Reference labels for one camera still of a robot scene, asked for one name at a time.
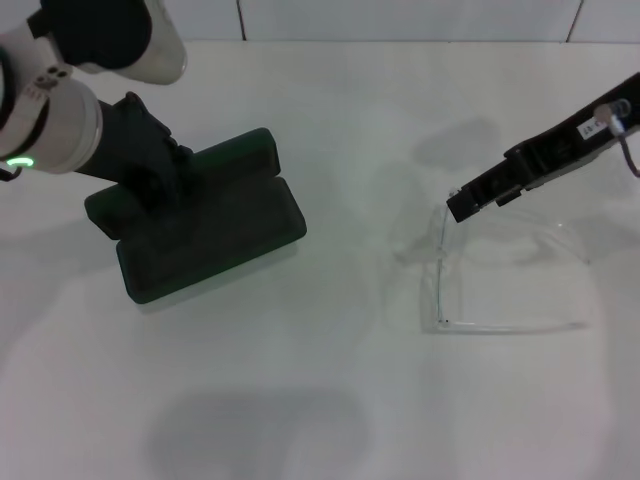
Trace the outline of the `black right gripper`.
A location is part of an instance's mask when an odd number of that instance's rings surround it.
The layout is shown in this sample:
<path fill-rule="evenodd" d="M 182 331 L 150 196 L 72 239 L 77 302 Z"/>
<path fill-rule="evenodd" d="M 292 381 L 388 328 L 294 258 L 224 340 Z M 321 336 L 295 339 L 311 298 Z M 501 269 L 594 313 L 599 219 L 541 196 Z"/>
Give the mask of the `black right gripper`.
<path fill-rule="evenodd" d="M 639 167 L 628 137 L 639 131 L 639 75 L 597 98 L 559 125 L 521 142 L 499 164 L 465 184 L 447 200 L 457 223 L 495 203 L 502 207 L 554 178 L 576 170 L 618 144 L 634 176 Z"/>

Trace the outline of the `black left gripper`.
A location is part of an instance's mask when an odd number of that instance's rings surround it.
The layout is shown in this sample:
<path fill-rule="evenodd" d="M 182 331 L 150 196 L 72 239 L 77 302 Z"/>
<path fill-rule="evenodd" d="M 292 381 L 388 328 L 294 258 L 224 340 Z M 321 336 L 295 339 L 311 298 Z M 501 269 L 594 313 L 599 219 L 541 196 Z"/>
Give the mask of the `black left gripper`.
<path fill-rule="evenodd" d="M 124 183 L 145 208 L 175 203 L 184 190 L 193 151 L 175 145 L 168 127 L 133 92 L 113 105 L 100 102 L 99 106 L 98 145 L 77 171 Z"/>

